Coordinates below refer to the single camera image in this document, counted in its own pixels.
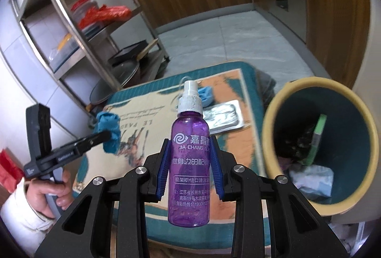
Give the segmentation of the person's left hand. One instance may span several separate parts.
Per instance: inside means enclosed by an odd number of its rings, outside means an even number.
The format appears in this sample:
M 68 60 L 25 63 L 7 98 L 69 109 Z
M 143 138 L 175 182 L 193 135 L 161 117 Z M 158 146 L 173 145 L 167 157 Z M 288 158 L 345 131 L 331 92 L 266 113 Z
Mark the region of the person's left hand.
M 57 197 L 56 205 L 62 210 L 66 210 L 71 205 L 74 198 L 72 196 L 71 174 L 68 170 L 63 171 L 63 183 L 61 184 L 49 180 L 33 179 L 29 182 L 26 190 L 26 200 L 29 205 L 45 217 L 54 219 L 55 215 L 45 197 L 48 194 Z

